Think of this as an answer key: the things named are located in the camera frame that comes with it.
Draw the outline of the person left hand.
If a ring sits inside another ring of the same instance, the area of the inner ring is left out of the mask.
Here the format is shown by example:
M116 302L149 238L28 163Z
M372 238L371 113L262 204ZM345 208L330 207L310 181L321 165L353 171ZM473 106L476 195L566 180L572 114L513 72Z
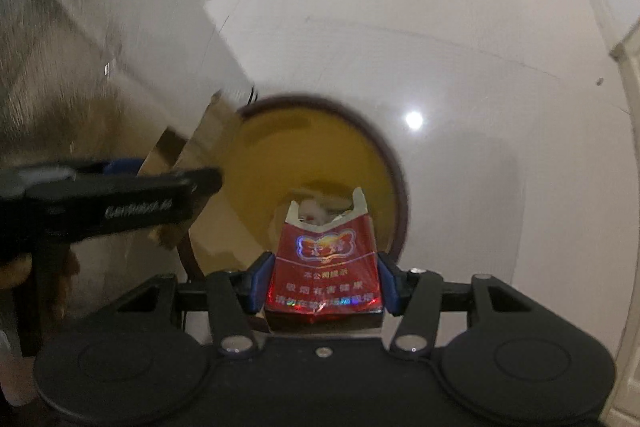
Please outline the person left hand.
M1 295L15 288L26 291L23 299L34 297L36 310L46 320L62 321L72 292L73 277L80 272L73 251L54 253L49 260L32 260L31 255L1 265Z

